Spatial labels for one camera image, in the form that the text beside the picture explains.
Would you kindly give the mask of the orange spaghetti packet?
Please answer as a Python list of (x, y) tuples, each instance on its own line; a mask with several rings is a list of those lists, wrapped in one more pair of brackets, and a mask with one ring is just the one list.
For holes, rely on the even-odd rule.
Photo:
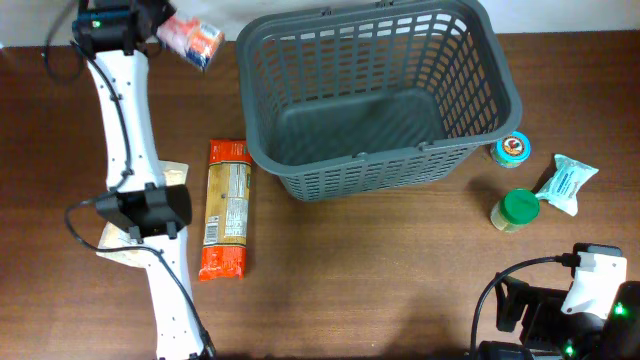
[(212, 139), (198, 278), (243, 278), (252, 158), (244, 140)]

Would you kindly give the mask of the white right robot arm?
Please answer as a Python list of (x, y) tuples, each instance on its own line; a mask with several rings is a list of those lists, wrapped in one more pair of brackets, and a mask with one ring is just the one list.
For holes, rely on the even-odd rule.
[(639, 283), (626, 281), (614, 291), (603, 319), (588, 313), (565, 314), (563, 290), (534, 287), (509, 277), (497, 287), (496, 328), (522, 331), (517, 344), (483, 341), (479, 360), (638, 359)]

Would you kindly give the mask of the grey plastic shopping basket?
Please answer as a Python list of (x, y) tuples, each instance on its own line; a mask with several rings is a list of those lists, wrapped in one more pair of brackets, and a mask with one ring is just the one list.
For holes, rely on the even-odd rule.
[(474, 0), (263, 16), (236, 56), (249, 151), (305, 202), (440, 180), (522, 119)]

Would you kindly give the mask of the beige powder pouch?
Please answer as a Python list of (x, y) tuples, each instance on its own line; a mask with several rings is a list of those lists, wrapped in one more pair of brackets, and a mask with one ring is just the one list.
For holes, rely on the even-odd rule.
[[(163, 170), (167, 186), (186, 183), (189, 169), (187, 164), (161, 161), (160, 165)], [(135, 240), (130, 238), (128, 233), (119, 229), (112, 223), (106, 223), (98, 244), (99, 249), (115, 249), (132, 246), (137, 246), (137, 243)], [(135, 268), (144, 268), (147, 266), (148, 261), (154, 258), (150, 252), (143, 250), (126, 250), (108, 253), (97, 252), (96, 255)]]

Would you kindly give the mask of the Kleenex tissue multipack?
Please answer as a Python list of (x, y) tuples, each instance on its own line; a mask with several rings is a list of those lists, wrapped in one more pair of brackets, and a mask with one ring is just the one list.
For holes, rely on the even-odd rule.
[(225, 34), (217, 27), (180, 11), (157, 28), (156, 36), (200, 71), (207, 70), (225, 42)]

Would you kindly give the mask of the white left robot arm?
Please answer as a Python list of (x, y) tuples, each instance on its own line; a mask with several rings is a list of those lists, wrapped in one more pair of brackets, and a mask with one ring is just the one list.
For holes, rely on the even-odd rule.
[(167, 1), (79, 1), (73, 45), (86, 60), (102, 114), (106, 191), (85, 200), (123, 231), (118, 252), (142, 258), (159, 359), (213, 359), (215, 347), (194, 304), (187, 264), (192, 205), (187, 187), (161, 168), (148, 103), (149, 59), (142, 48), (175, 12)]

